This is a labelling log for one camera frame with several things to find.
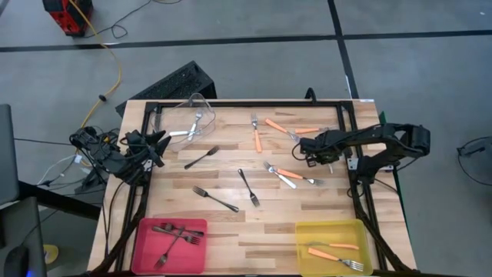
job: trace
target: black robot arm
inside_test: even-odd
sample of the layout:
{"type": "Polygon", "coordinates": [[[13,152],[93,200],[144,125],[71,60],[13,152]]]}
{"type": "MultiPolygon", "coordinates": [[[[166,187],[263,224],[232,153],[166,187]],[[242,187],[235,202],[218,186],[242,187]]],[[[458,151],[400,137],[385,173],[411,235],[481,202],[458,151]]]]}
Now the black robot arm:
{"type": "Polygon", "coordinates": [[[164,166],[160,157],[171,140],[171,136],[168,136],[159,142],[165,133],[166,131],[161,131],[142,135],[137,130],[127,132],[122,139],[128,145],[125,154],[120,153],[120,148],[113,142],[111,135],[98,134],[92,127],[80,128],[70,136],[70,143],[116,178],[129,185],[139,185],[145,180],[147,161],[152,161],[157,167],[164,166]]]}
{"type": "Polygon", "coordinates": [[[359,158],[350,168],[356,170],[360,181],[370,184],[380,168],[399,165],[405,157],[420,158],[429,154],[431,133],[422,126],[387,123],[352,132],[329,130],[315,139],[300,140],[301,153],[306,155],[309,166],[314,166],[316,162],[335,162],[351,146],[374,143],[384,143],[386,149],[372,157],[365,155],[359,158]]]}

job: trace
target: yellow tray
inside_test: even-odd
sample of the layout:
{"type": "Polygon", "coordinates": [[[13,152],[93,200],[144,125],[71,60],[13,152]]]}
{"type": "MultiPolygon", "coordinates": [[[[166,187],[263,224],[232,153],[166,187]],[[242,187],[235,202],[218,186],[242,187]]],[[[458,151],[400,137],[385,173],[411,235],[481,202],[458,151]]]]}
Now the yellow tray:
{"type": "Polygon", "coordinates": [[[295,225],[298,250],[298,264],[302,276],[370,275],[372,263],[367,250],[364,224],[359,219],[329,222],[298,222],[295,225]],[[358,272],[341,262],[320,258],[308,253],[309,242],[352,244],[359,250],[342,249],[324,245],[311,246],[340,259],[351,259],[364,264],[364,271],[358,272]]]}

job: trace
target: orange-handled fork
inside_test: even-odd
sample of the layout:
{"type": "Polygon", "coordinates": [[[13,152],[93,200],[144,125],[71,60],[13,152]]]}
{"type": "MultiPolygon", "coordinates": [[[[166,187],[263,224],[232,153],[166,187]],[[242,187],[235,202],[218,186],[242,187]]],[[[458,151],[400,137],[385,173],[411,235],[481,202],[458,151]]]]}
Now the orange-handled fork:
{"type": "Polygon", "coordinates": [[[295,129],[296,134],[307,134],[310,132],[325,132],[328,131],[330,128],[325,127],[325,128],[300,128],[300,129],[295,129]]]}
{"type": "Polygon", "coordinates": [[[282,174],[284,176],[287,176],[287,177],[291,177],[291,178],[296,178],[296,179],[300,179],[300,180],[306,180],[308,182],[310,182],[312,185],[323,185],[324,184],[324,181],[323,180],[318,180],[318,179],[308,179],[304,176],[301,176],[299,174],[295,174],[293,172],[288,172],[287,170],[283,170],[283,169],[277,169],[277,173],[278,174],[282,174]]]}
{"type": "Polygon", "coordinates": [[[345,243],[308,242],[305,245],[306,246],[323,245],[323,246],[330,246],[330,247],[336,247],[336,248],[359,250],[359,246],[351,245],[351,244],[345,244],[345,243]]]}
{"type": "Polygon", "coordinates": [[[309,254],[315,255],[315,256],[320,257],[320,258],[330,259],[330,260],[335,261],[335,262],[341,262],[353,270],[357,270],[360,272],[364,271],[364,264],[361,264],[359,262],[355,262],[355,261],[352,261],[350,259],[344,259],[343,260],[343,259],[340,259],[338,257],[335,257],[333,255],[327,254],[325,252],[322,252],[322,251],[319,251],[319,250],[313,249],[313,248],[307,249],[307,252],[309,254]]]}
{"type": "Polygon", "coordinates": [[[256,117],[256,113],[251,114],[251,124],[254,127],[254,141],[256,144],[256,152],[261,153],[263,150],[261,149],[260,136],[258,135],[258,118],[256,117]]]}
{"type": "Polygon", "coordinates": [[[291,139],[295,140],[296,142],[299,142],[301,140],[301,138],[298,135],[295,135],[295,134],[287,131],[287,129],[285,129],[285,128],[281,127],[279,124],[271,121],[269,118],[265,119],[265,123],[267,123],[268,125],[277,129],[280,132],[286,133],[287,135],[289,135],[291,137],[291,139]]]}

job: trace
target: wooden table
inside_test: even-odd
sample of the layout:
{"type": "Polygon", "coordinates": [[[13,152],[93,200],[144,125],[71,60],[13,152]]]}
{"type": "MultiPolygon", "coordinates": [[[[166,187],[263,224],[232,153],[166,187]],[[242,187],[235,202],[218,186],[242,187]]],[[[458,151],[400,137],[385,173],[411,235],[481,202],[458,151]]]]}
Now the wooden table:
{"type": "MultiPolygon", "coordinates": [[[[121,135],[141,129],[144,107],[145,101],[142,100],[128,102],[121,124],[121,135]]],[[[379,122],[374,102],[354,100],[354,109],[358,128],[379,122]]],[[[217,118],[213,133],[180,152],[166,151],[163,158],[165,167],[154,168],[146,217],[206,219],[209,234],[204,274],[298,274],[295,222],[355,218],[352,200],[346,195],[349,187],[347,166],[344,160],[333,163],[332,175],[327,165],[308,168],[305,162],[292,158],[291,149],[295,143],[284,133],[266,125],[264,120],[270,118],[287,129],[338,126],[335,108],[214,110],[217,118]],[[250,123],[252,112],[258,115],[262,153],[256,153],[254,147],[250,123]],[[183,169],[184,165],[203,155],[214,145],[221,147],[217,154],[207,157],[189,170],[183,169]],[[326,184],[314,187],[307,182],[294,180],[298,188],[291,189],[275,175],[265,171],[262,165],[265,160],[301,175],[323,179],[326,184]],[[259,198],[259,208],[251,204],[249,191],[238,174],[239,168],[244,170],[251,188],[259,198]],[[199,197],[191,190],[194,185],[236,205],[241,211],[234,213],[215,201],[199,197]]],[[[316,134],[308,134],[306,137],[315,137],[316,134]]],[[[363,146],[365,155],[374,155],[383,148],[384,145],[363,146]]],[[[380,172],[377,178],[394,185],[391,173],[380,172]]],[[[107,213],[119,183],[113,176],[109,179],[105,193],[107,213]]],[[[415,268],[398,195],[377,183],[371,188],[382,236],[405,264],[415,268]]],[[[115,199],[111,215],[110,246],[116,243],[121,234],[128,191],[129,187],[123,186],[115,199]]],[[[373,266],[377,268],[374,242],[370,234],[367,237],[373,266]]],[[[134,241],[133,236],[128,240],[124,269],[130,267],[134,241]]],[[[89,270],[95,268],[104,258],[104,245],[105,233],[101,216],[88,264],[89,270]]]]}

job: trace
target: red tray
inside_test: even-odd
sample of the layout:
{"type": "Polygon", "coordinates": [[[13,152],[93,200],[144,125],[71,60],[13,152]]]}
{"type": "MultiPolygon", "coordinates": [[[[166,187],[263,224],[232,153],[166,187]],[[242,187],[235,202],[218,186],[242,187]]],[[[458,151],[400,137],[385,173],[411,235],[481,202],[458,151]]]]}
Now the red tray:
{"type": "Polygon", "coordinates": [[[148,275],[160,273],[200,274],[205,267],[205,249],[207,246],[207,221],[204,219],[142,219],[138,225],[135,253],[131,270],[135,274],[148,275]],[[159,269],[155,263],[164,254],[174,239],[173,235],[152,231],[152,226],[161,223],[172,223],[174,226],[185,226],[188,230],[202,231],[199,245],[178,239],[168,254],[168,261],[159,269]]]}

